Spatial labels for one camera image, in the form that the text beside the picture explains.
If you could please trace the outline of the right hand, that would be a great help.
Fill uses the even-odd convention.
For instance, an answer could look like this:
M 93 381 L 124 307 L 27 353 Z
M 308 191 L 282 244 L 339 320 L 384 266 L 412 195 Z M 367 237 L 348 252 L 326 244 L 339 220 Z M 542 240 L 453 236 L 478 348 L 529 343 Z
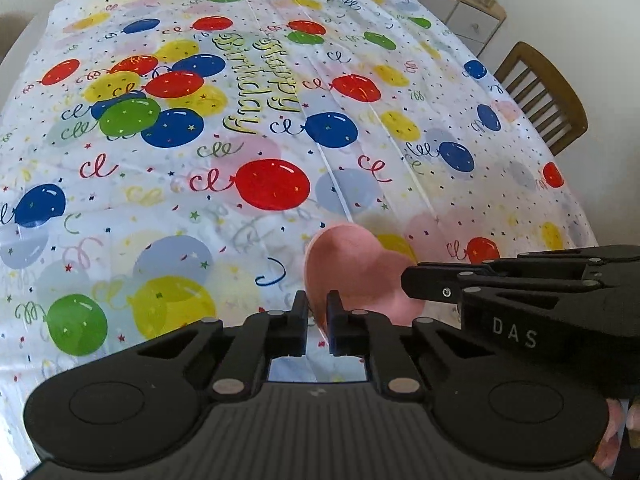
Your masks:
M 639 398 L 606 403 L 608 426 L 592 462 L 612 479 L 638 479 Z

